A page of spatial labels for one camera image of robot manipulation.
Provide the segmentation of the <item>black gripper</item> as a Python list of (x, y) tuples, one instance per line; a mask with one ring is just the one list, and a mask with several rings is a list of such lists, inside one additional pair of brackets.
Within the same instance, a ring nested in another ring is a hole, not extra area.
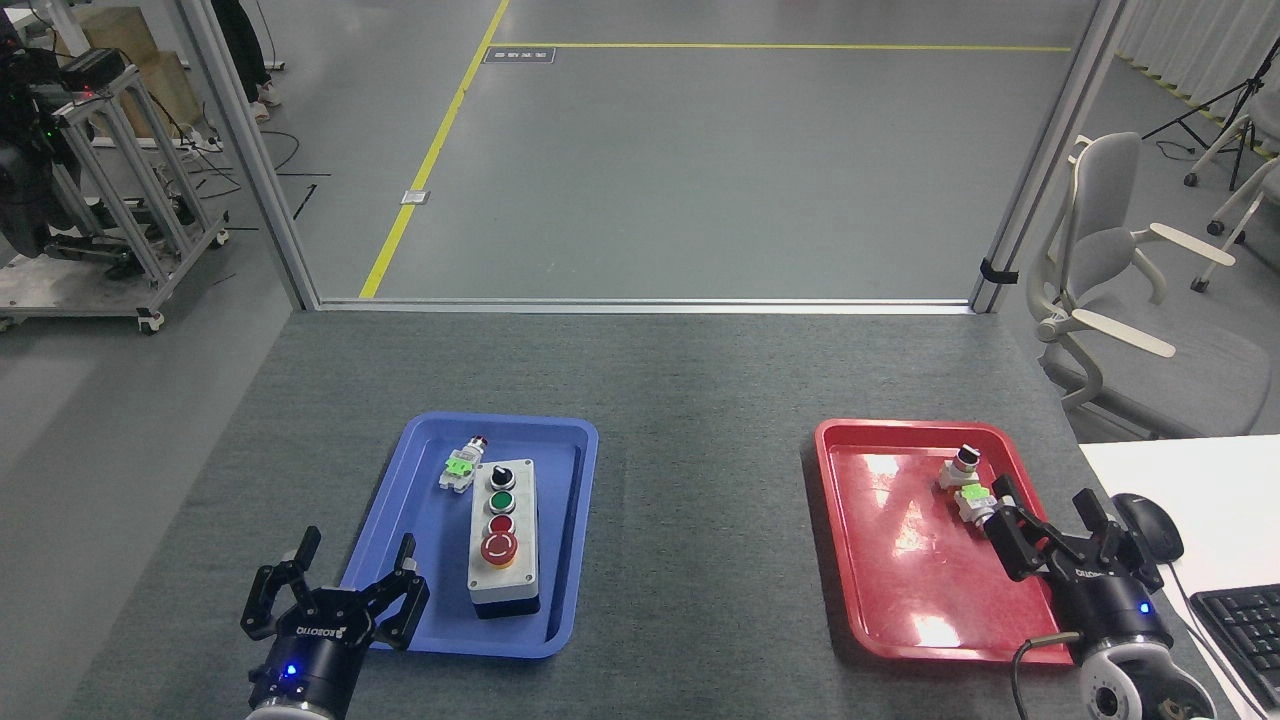
[[(1164, 588), (1158, 566), (1166, 562), (1166, 510), (1143, 495), (1121, 492), (1111, 497), (1119, 512), (1114, 519), (1094, 491), (1079, 491), (1071, 502), (1097, 536), (1100, 561), (1124, 571), (1080, 566), (1066, 537), (1024, 506), (1014, 480), (1004, 473), (993, 482), (997, 506), (986, 519), (986, 537), (1014, 582), (1048, 566), (1059, 628), (1080, 634), (1069, 650), (1071, 660), (1083, 661), (1108, 642), (1140, 639), (1171, 648), (1172, 634), (1149, 596)], [(1057, 551), (1066, 556), (1050, 557)]]
[[(372, 584), (312, 593), (305, 573), (321, 538), (317, 527), (306, 527), (296, 551), (264, 564), (253, 577), (239, 626), (252, 641), (275, 638), (266, 660), (250, 671), (255, 712), (347, 714), (369, 646), (407, 650), (430, 598), (413, 560), (413, 533), (402, 536), (393, 569)], [(275, 619), (284, 585), (296, 605)]]

